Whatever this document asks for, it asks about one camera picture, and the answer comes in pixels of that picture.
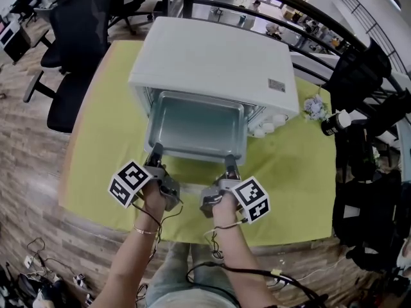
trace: green tablecloth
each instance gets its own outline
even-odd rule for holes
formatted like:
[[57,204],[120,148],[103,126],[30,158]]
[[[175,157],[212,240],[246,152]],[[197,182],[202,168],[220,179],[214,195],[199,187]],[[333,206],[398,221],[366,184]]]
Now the green tablecloth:
[[[83,102],[66,158],[60,204],[106,227],[130,230],[137,211],[124,209],[107,192],[110,178],[125,162],[143,163],[147,120],[128,87],[128,75],[142,46],[139,41],[113,43]],[[319,90],[295,79],[300,106]],[[321,96],[329,103],[329,94]],[[331,235],[335,198],[334,137],[319,123],[295,117],[264,139],[248,138],[243,179],[254,175],[270,195],[271,213],[242,225],[249,245],[309,241]],[[164,222],[162,238],[204,243],[212,221],[199,210],[199,192],[221,175],[224,166],[164,157],[168,172],[182,184],[181,215]]]

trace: gray pants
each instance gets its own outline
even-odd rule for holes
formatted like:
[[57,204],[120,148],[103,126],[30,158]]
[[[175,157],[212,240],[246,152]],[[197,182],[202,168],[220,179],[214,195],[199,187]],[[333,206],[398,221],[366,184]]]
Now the gray pants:
[[[193,258],[193,266],[205,261],[212,261],[210,249],[207,245],[189,244],[189,243],[173,243],[167,253],[166,260],[162,266],[155,272],[148,290],[146,293],[147,307],[151,306],[157,299],[162,296],[176,291],[183,291],[193,288],[201,288],[206,291],[214,292],[224,298],[233,300],[224,292],[209,287],[193,286],[186,280],[188,272],[188,253],[191,246],[191,256]],[[194,270],[194,282],[219,287],[226,290],[233,296],[235,292],[231,287],[227,275],[220,267],[202,266]]]

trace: chair seat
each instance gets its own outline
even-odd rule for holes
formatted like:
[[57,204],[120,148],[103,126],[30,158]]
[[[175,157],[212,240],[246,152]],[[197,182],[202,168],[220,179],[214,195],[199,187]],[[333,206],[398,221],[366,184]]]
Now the chair seat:
[[68,74],[56,91],[50,106],[47,126],[59,132],[71,133],[78,111],[94,73]]
[[50,69],[54,67],[60,67],[62,65],[56,41],[54,41],[51,44],[50,48],[48,48],[44,53],[43,57],[41,58],[40,65]]

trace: person's right arm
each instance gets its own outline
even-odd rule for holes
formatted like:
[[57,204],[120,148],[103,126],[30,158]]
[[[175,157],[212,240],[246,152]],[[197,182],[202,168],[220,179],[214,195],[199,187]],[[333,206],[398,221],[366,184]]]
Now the person's right arm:
[[[230,193],[224,194],[221,202],[213,207],[213,216],[216,227],[225,227],[237,222],[235,197]],[[239,226],[217,229],[217,236],[226,266],[260,269]],[[227,272],[227,276],[243,308],[266,308],[280,304],[268,290],[263,276],[230,271]]]

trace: person's left arm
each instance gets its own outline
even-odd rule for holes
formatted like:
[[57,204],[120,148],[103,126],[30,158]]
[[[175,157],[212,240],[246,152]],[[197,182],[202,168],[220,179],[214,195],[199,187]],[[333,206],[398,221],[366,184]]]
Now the person's left arm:
[[[161,196],[156,182],[143,188],[144,207],[161,222],[166,200]],[[155,232],[158,224],[147,214],[140,212],[134,226],[147,232]],[[92,308],[135,307],[137,290],[150,258],[155,234],[141,234],[133,229],[121,245],[111,265],[109,277]]]

